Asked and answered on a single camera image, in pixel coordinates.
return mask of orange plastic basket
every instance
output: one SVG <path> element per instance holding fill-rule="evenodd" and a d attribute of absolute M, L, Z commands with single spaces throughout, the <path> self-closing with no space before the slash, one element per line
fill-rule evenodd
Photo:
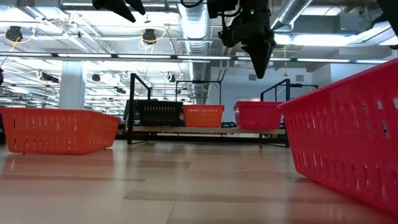
<path fill-rule="evenodd" d="M 223 117 L 223 105 L 184 105 L 186 127 L 219 128 Z"/>
<path fill-rule="evenodd" d="M 10 152 L 86 154 L 113 145 L 119 118 L 86 110 L 1 108 Z"/>

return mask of plastic basket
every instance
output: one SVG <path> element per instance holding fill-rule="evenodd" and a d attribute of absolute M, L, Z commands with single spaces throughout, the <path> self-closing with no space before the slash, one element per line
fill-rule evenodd
<path fill-rule="evenodd" d="M 295 168 L 398 215 L 398 60 L 282 108 Z"/>
<path fill-rule="evenodd" d="M 236 125 L 242 129 L 279 129 L 281 102 L 240 101 L 234 106 Z"/>
<path fill-rule="evenodd" d="M 223 112 L 223 105 L 184 105 L 185 126 L 219 128 Z"/>
<path fill-rule="evenodd" d="M 178 126 L 182 102 L 137 101 L 143 126 Z"/>
<path fill-rule="evenodd" d="M 113 145 L 119 118 L 86 110 L 0 108 L 10 152 L 85 154 Z"/>

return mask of ceiling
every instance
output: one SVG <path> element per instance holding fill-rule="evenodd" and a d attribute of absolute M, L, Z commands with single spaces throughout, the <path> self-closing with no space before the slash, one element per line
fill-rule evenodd
<path fill-rule="evenodd" d="M 133 12 L 137 22 L 131 23 L 112 12 L 93 10 L 89 4 L 90 1 L 87 0 L 64 0 L 60 7 L 51 5 L 51 7 L 31 8 L 16 7 L 10 5 L 9 1 L 0 0 L 2 5 L 0 6 L 0 11 L 2 11 L 0 13 L 0 52 L 9 52 L 13 48 L 14 44 L 5 37 L 8 28 L 21 26 L 23 41 L 28 41 L 16 44 L 13 52 L 187 54 L 187 37 L 181 25 L 183 18 L 178 13 L 179 1 L 169 0 L 169 11 L 164 10 L 165 1 L 143 2 L 147 6 L 147 14 L 142 16 Z M 281 2 L 281 0 L 269 1 L 273 17 L 278 15 Z M 388 27 L 389 24 L 372 28 L 372 21 L 380 14 L 381 11 L 376 2 L 372 0 L 314 0 L 295 21 L 294 26 L 290 27 L 290 30 L 285 28 L 276 30 L 275 39 L 279 45 L 273 56 L 384 59 L 391 54 L 388 45 L 395 44 L 396 36 L 391 27 Z M 218 38 L 221 25 L 221 19 L 212 19 L 208 22 L 209 34 L 201 40 L 209 43 L 208 55 L 247 56 L 239 45 L 232 49 L 223 47 Z M 142 43 L 141 34 L 146 29 L 154 29 L 159 38 L 153 46 Z M 45 60 L 44 58 L 1 58 L 2 61 L 4 60 L 2 69 L 5 70 L 5 87 L 0 88 L 0 106 L 57 107 L 59 86 L 38 78 L 38 70 L 53 75 L 62 82 L 63 60 L 59 58 Z M 166 74 L 175 75 L 177 80 L 192 80 L 191 63 L 185 60 L 176 62 L 100 61 L 90 58 L 84 60 L 83 63 L 88 74 L 86 108 L 116 116 L 123 114 L 124 105 L 128 99 L 130 86 L 128 73 L 137 73 L 154 89 L 152 95 L 158 96 L 159 99 L 164 97 L 172 99 L 175 94 L 175 84 L 166 80 Z M 208 67 L 227 68 L 229 73 L 238 73 L 233 71 L 243 68 L 252 70 L 251 62 L 220 63 L 212 60 L 204 63 Z M 319 67 L 319 63 L 273 62 L 269 67 L 273 70 L 285 67 L 301 68 L 310 73 Z M 91 76 L 95 73 L 106 78 L 100 82 L 94 82 Z M 211 74 L 208 77 L 214 79 L 218 76 Z M 269 79 L 269 84 L 274 84 L 274 81 L 272 78 Z M 124 88 L 126 94 L 118 93 L 114 86 Z M 136 89 L 136 97 L 144 98 L 146 94 L 144 88 Z M 179 100 L 182 98 L 186 102 L 195 103 L 195 87 L 187 85 L 187 90 L 182 91 Z"/>

